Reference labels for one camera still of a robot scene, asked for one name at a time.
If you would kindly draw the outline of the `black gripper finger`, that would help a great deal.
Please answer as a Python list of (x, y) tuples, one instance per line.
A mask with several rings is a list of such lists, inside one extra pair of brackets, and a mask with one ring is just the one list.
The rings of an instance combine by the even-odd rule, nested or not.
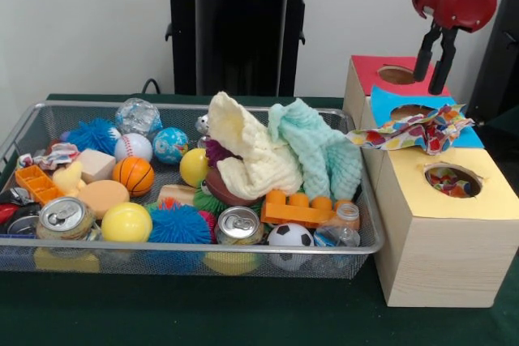
[(433, 76), (428, 88), (428, 92), (431, 95), (440, 95), (444, 90), (444, 85), (446, 84), (456, 53), (456, 37), (457, 30), (455, 28), (442, 30), (442, 39), (440, 42), (442, 54), (440, 60), (435, 64)]
[(416, 57), (416, 63), (414, 66), (413, 77), (415, 81), (423, 81), (427, 75), (429, 65), (432, 57), (432, 48), (434, 43), (441, 36), (441, 26), (435, 21), (431, 22), (431, 28), (422, 39), (422, 44)]

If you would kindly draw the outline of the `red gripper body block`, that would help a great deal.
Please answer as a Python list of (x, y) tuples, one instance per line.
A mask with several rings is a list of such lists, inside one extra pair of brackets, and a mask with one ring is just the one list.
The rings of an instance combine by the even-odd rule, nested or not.
[(442, 28), (476, 32), (492, 18), (497, 0), (412, 0), (417, 13), (430, 15)]

